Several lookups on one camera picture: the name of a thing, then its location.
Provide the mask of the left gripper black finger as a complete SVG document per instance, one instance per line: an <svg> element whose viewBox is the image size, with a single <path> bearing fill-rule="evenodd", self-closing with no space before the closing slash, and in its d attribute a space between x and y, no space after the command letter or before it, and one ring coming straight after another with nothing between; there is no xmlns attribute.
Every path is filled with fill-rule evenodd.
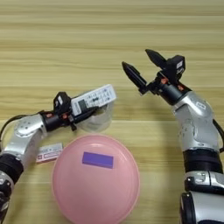
<svg viewBox="0 0 224 224"><path fill-rule="evenodd" d="M88 119L90 116L92 116L97 110L98 110L98 107L87 108L80 115L76 115L73 120L75 123L80 123Z"/></svg>

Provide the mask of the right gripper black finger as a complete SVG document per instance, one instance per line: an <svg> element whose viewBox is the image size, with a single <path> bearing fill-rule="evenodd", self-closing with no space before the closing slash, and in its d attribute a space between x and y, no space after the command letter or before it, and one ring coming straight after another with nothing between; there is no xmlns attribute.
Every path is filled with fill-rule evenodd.
<svg viewBox="0 0 224 224"><path fill-rule="evenodd" d="M146 49L145 51L154 65L162 69L166 67L166 59L159 52L150 49Z"/></svg>
<svg viewBox="0 0 224 224"><path fill-rule="evenodd" d="M131 65L126 62L122 62L123 71L128 78L136 85L138 91L143 95L146 89L146 80L140 75L140 73Z"/></svg>

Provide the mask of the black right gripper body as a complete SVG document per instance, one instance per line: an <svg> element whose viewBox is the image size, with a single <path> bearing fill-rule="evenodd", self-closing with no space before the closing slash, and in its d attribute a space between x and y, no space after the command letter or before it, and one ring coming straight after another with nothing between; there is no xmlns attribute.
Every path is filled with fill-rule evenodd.
<svg viewBox="0 0 224 224"><path fill-rule="evenodd" d="M189 87L182 84L179 80L173 82L171 78L166 77L161 72L157 73L157 77L149 83L148 88L154 95L160 95L172 106L191 91Z"/></svg>

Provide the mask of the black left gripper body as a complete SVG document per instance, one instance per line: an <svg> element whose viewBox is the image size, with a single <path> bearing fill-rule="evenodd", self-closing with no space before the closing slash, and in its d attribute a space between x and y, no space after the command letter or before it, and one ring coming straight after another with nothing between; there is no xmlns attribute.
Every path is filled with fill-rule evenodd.
<svg viewBox="0 0 224 224"><path fill-rule="evenodd" d="M76 125L71 121L67 114L57 115L53 112L43 112L40 114L47 132L54 131L61 127L70 126L72 131L77 130Z"/></svg>

